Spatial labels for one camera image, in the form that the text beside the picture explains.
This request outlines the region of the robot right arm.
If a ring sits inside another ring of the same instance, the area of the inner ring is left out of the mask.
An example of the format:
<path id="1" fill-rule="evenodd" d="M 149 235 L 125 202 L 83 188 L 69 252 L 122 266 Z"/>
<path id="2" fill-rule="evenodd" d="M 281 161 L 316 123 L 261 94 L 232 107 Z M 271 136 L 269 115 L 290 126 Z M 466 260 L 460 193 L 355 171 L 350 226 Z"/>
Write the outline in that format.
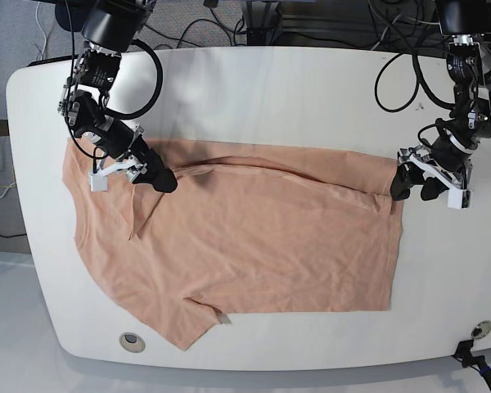
<path id="1" fill-rule="evenodd" d="M 58 111 L 73 143 L 87 137 L 93 145 L 91 152 L 83 147 L 79 151 L 92 162 L 88 183 L 94 192 L 105 191 L 108 176 L 117 173 L 124 174 L 130 183 L 149 184 L 157 192 L 171 193 L 178 186 L 173 171 L 144 141 L 142 127 L 126 124 L 155 105 L 163 86 L 159 57 L 137 38 L 154 8 L 153 1 L 97 1 L 82 24 L 84 50 L 71 63 Z M 155 87 L 142 108 L 123 113 L 110 109 L 108 102 L 122 55 L 132 46 L 151 58 Z"/>

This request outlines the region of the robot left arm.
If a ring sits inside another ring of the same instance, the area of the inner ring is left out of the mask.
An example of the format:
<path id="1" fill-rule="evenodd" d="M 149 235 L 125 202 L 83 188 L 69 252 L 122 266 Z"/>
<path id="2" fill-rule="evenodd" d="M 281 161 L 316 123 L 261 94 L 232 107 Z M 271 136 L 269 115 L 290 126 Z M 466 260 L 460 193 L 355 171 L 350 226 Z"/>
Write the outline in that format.
<path id="1" fill-rule="evenodd" d="M 431 124 L 438 133 L 433 142 L 419 137 L 418 146 L 399 150 L 390 195 L 403 201 L 419 186 L 422 200 L 446 192 L 448 206 L 465 209 L 471 198 L 471 156 L 481 140 L 491 138 L 491 1 L 438 1 L 435 10 L 441 34 L 450 40 L 446 67 L 454 101 L 443 103 L 427 93 L 449 117 Z"/>

